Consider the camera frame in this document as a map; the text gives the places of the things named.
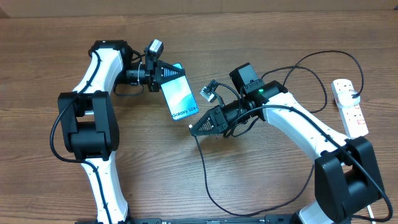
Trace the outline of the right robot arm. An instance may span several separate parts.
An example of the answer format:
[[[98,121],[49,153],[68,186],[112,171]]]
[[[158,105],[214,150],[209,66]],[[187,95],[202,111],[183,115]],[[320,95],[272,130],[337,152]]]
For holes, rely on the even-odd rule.
[[[238,99],[222,101],[190,127],[194,137],[226,134],[257,117],[280,129],[313,161],[316,200],[292,215],[271,215],[266,223],[350,223],[358,212],[379,199],[392,205],[384,191],[372,144],[363,136],[341,134],[302,107],[285,86],[264,83],[250,63],[229,74]]]

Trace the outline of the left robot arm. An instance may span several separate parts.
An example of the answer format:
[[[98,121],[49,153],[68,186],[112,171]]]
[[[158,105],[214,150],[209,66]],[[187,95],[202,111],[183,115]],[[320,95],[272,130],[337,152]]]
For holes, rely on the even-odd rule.
[[[50,132],[50,149],[55,152],[54,136],[62,127],[65,147],[75,156],[90,181],[96,202],[95,223],[132,223],[116,168],[119,126],[110,94],[118,84],[147,85],[159,91],[169,81],[166,68],[178,78],[185,71],[177,64],[159,59],[164,45],[154,39],[140,54],[125,40],[97,40],[89,49],[91,63],[81,82],[58,96],[59,114]]]

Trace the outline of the blue Galaxy smartphone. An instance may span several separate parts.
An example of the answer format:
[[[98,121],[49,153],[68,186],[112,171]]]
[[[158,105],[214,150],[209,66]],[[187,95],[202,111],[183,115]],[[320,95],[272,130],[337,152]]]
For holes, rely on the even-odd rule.
[[[180,63],[173,64],[183,68]],[[170,115],[174,121],[178,121],[199,112],[198,104],[190,88],[186,75],[160,85]]]

